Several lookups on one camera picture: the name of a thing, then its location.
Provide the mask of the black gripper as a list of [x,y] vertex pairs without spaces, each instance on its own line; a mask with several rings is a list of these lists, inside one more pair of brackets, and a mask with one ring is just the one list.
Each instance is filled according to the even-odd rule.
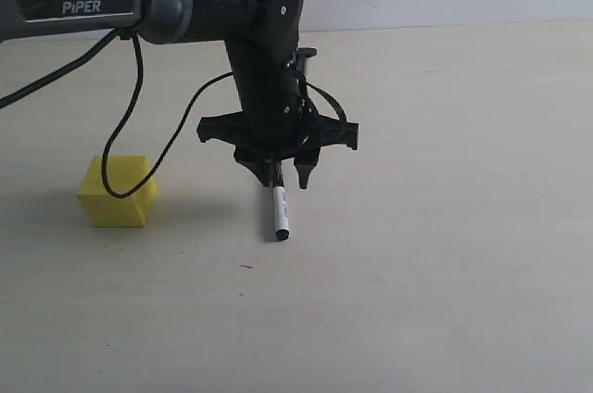
[[327,146],[356,150],[359,125],[323,115],[281,117],[275,122],[249,120],[244,112],[204,117],[197,126],[201,142],[220,141],[234,147],[233,158],[248,169],[263,187],[272,185],[274,160],[294,158],[300,189],[307,189],[320,152]]

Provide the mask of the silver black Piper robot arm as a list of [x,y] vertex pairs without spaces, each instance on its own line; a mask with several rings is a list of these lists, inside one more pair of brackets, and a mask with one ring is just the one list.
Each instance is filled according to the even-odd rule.
[[356,148],[359,127],[341,107],[320,114],[306,79],[312,48],[299,43],[304,0],[1,0],[3,40],[104,31],[97,54],[116,38],[150,44],[221,41],[241,108],[206,117],[201,141],[233,145],[237,163],[270,186],[280,164],[291,159],[299,185],[326,146]]

